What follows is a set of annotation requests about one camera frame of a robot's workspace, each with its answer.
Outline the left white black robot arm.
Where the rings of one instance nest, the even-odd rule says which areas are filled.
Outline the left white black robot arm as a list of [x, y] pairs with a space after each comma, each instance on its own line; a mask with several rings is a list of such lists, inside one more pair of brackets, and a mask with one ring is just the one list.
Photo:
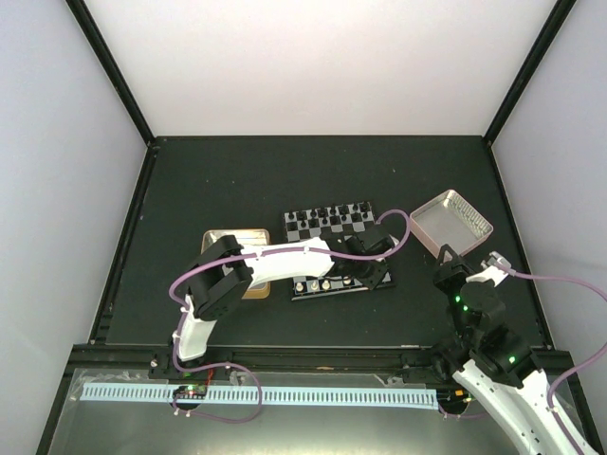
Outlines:
[[385, 259], [400, 244], [375, 228], [350, 237], [329, 234], [273, 246], [243, 246], [222, 237], [177, 278], [169, 296], [181, 305], [170, 366], [183, 378], [197, 376], [216, 322], [233, 311], [246, 292], [268, 282], [300, 277], [349, 277], [374, 289], [387, 272]]

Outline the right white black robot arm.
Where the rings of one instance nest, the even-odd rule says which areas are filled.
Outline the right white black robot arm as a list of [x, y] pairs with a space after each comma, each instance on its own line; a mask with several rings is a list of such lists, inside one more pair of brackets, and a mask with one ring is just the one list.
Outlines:
[[497, 287], [516, 274], [497, 252], [475, 271], [453, 248], [440, 247], [433, 283], [447, 297], [454, 333], [432, 347], [432, 373], [468, 391], [520, 453], [594, 454], [556, 395], [578, 368], [550, 381], [530, 345], [506, 324]]

